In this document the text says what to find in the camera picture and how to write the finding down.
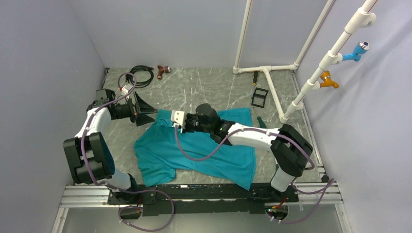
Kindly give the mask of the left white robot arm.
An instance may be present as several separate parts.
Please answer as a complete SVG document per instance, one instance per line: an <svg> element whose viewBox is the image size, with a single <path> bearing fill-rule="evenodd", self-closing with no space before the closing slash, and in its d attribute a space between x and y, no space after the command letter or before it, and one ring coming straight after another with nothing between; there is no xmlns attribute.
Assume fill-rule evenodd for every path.
<svg viewBox="0 0 412 233"><path fill-rule="evenodd" d="M124 104L117 103L110 89L96 91L96 99L87 108L87 118L81 130L63 142L71 177L75 184L104 185L128 204L140 196L131 174L115 168L113 156L103 136L110 121L128 118L136 126L154 122L151 114L158 110L146 103L136 92Z"/></svg>

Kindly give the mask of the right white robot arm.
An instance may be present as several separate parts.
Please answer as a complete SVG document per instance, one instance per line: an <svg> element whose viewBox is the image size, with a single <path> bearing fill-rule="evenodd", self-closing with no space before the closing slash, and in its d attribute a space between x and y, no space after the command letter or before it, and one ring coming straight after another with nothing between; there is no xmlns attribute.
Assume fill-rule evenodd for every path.
<svg viewBox="0 0 412 233"><path fill-rule="evenodd" d="M175 129L182 133L207 133L221 147L242 145L271 152L278 165L268 187L268 196L273 201L280 201L286 196L290 184L303 175L310 164L312 145L291 125L281 128L256 128L220 118L217 112L204 103L196 108L196 113L173 111L171 121Z"/></svg>

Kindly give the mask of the teal t-shirt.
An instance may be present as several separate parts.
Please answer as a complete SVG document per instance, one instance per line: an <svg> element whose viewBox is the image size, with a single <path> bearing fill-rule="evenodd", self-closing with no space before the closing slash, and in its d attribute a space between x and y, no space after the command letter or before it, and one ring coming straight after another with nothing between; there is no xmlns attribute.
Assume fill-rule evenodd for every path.
<svg viewBox="0 0 412 233"><path fill-rule="evenodd" d="M249 190L256 170L253 147L218 146L207 133L174 135L170 110L159 110L155 122L134 143L137 166L145 186L168 183L176 171L194 170L205 175L229 179Z"/></svg>

